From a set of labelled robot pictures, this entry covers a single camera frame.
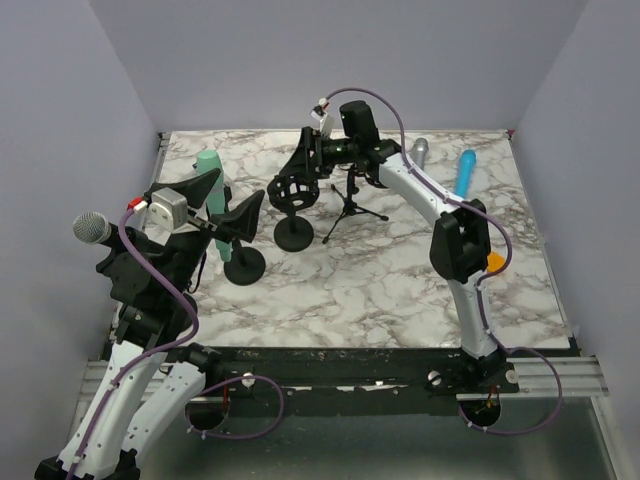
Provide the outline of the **black round-base shock mount stand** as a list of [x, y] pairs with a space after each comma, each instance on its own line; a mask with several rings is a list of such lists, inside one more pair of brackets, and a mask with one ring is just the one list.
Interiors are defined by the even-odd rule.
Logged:
[[318, 182], [304, 173], [276, 175], [267, 186], [270, 204], [285, 217], [274, 228], [277, 246], [286, 252], [300, 252], [314, 239], [311, 223], [298, 215], [313, 206], [319, 198]]

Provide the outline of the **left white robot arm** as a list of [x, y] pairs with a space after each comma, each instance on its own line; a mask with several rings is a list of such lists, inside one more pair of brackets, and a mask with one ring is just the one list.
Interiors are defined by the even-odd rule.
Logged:
[[221, 177], [214, 168], [154, 183], [117, 224], [98, 212], [74, 221], [77, 239], [109, 250], [96, 270], [121, 305], [119, 326], [84, 418], [35, 478], [137, 479], [151, 446], [188, 401], [220, 387], [219, 353], [193, 341], [199, 319], [188, 290], [212, 240], [254, 240], [265, 196], [258, 190], [233, 210], [198, 217]]

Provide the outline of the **grey microphone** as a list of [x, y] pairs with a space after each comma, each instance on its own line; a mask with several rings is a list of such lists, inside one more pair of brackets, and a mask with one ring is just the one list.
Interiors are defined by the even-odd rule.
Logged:
[[411, 159], [420, 170], [423, 170], [425, 168], [429, 150], [429, 142], [426, 138], [423, 137], [417, 138], [411, 147]]

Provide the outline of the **blue microphone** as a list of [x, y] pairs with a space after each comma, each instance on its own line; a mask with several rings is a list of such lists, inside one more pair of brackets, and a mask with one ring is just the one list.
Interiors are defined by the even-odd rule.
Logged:
[[474, 150], [464, 150], [460, 155], [454, 193], [461, 198], [467, 197], [476, 161], [477, 156]]

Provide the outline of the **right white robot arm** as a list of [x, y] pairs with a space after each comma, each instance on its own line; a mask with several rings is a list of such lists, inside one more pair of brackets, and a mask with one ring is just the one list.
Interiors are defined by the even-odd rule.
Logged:
[[484, 204], [465, 201], [428, 177], [409, 158], [404, 141], [381, 138], [371, 108], [362, 100], [341, 106], [345, 135], [332, 138], [328, 105], [322, 98], [312, 109], [318, 127], [302, 129], [294, 153], [267, 187], [271, 205], [285, 216], [274, 229], [276, 244], [287, 252], [311, 244], [313, 227], [298, 213], [316, 203], [320, 180], [329, 178], [339, 165], [347, 166], [350, 181], [362, 176], [400, 195], [432, 228], [429, 261], [451, 289], [461, 327], [460, 366], [451, 378], [438, 367], [429, 381], [485, 390], [496, 380], [506, 356], [492, 332], [481, 287], [489, 275], [491, 252]]

